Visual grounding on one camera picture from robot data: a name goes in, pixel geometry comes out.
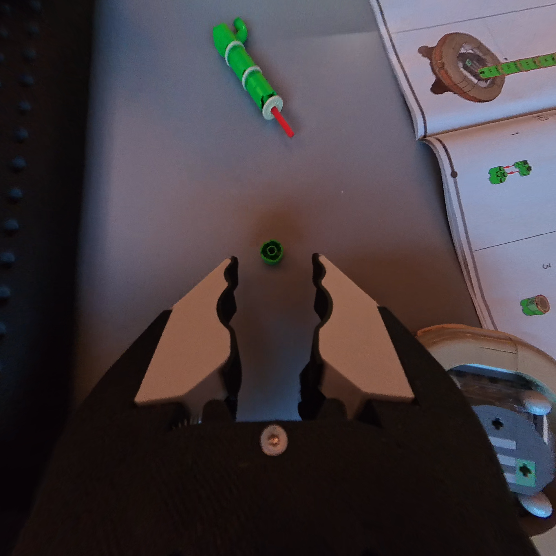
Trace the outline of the tan round pot base model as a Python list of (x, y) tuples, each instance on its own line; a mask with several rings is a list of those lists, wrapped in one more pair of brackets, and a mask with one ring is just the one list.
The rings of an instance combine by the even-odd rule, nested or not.
[(539, 553), (555, 555), (555, 359), (516, 336), (465, 325), (416, 337), (471, 404), (525, 532)]

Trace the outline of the small green round brick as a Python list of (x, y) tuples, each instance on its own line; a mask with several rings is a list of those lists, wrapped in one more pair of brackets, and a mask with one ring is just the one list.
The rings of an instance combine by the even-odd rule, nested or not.
[(284, 256), (283, 246), (277, 240), (268, 240), (261, 245), (260, 256), (265, 264), (277, 265)]

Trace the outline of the grey desk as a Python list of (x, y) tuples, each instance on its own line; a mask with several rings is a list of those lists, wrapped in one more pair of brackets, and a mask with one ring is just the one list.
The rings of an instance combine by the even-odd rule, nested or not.
[[(247, 53), (295, 135), (216, 50)], [(476, 319), (439, 163), (370, 1), (101, 1), (91, 77), (78, 500), (55, 554), (538, 555), (464, 394), (414, 336)], [(279, 241), (270, 266), (261, 245)], [(311, 257), (379, 305), (415, 395), (298, 412), (319, 317)], [(171, 308), (239, 261), (237, 417), (136, 394)]]

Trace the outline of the open instruction booklet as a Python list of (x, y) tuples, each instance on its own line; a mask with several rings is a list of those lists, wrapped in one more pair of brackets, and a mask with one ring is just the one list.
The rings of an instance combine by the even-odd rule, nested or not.
[(555, 357), (555, 1), (370, 1), (486, 329)]

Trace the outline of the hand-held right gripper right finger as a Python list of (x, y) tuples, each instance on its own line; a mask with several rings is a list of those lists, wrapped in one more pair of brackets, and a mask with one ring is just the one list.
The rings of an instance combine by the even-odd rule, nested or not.
[(301, 419), (316, 419), (327, 399), (339, 400), (348, 419), (370, 400), (412, 403), (415, 395), (378, 303), (326, 256), (315, 253), (311, 263), (319, 322), (300, 374)]

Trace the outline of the green bamboo stalk model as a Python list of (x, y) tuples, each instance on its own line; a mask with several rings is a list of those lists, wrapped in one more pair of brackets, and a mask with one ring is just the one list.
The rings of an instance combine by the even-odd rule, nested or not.
[(213, 27), (213, 43), (219, 55), (225, 60), (241, 85), (254, 101), (266, 121), (275, 120), (289, 138), (295, 135), (293, 129), (282, 115), (283, 99), (268, 82), (260, 66), (247, 53), (245, 43), (248, 29), (245, 21), (236, 18), (232, 30), (228, 24), (221, 23)]

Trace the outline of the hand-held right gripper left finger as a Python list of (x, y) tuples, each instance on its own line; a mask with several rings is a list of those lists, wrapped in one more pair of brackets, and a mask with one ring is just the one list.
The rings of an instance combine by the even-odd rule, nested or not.
[(181, 404), (190, 420), (223, 401), (237, 417), (241, 360), (231, 326), (239, 261), (231, 256), (171, 308), (135, 397), (138, 406)]

